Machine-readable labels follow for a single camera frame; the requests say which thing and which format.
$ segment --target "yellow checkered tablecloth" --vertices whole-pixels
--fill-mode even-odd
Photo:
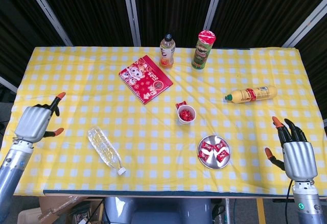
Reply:
[[[48,130],[63,134],[35,145],[16,194],[50,190],[211,191],[286,194],[289,179],[267,160],[270,147],[282,159],[271,116],[289,118],[313,144],[319,194],[327,195],[326,136],[300,54],[296,49],[212,50],[203,70],[191,67],[194,49],[175,51],[174,85],[142,105],[118,72],[148,54],[156,63],[159,48],[35,48],[7,127],[1,161],[27,106],[59,103],[61,115]],[[233,104],[224,96],[234,89],[275,85],[272,100]],[[197,111],[192,125],[177,122],[175,103],[186,100]],[[108,135],[127,172],[107,167],[87,139],[94,125]],[[231,146],[231,161],[209,170],[197,159],[197,145],[218,134]]]

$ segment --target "red notebook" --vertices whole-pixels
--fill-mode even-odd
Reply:
[[[119,72],[119,77],[144,105],[173,85],[148,55]]]

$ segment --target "red can lid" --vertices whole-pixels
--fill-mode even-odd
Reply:
[[[201,31],[199,33],[199,39],[205,44],[214,44],[216,36],[211,31]]]

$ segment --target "white cup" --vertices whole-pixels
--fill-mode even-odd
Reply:
[[[191,121],[184,121],[180,116],[179,114],[181,113],[182,110],[189,110],[190,113],[192,114],[193,116],[193,120]],[[190,124],[191,122],[193,122],[196,118],[196,112],[194,110],[193,107],[191,107],[190,105],[181,105],[178,110],[177,110],[177,115],[178,115],[178,119],[180,121],[181,124]]]

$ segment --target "green can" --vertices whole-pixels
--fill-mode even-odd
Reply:
[[[199,33],[194,58],[192,60],[192,66],[195,69],[203,69],[205,67],[206,60],[208,59],[215,40],[216,36],[211,31],[201,31]]]

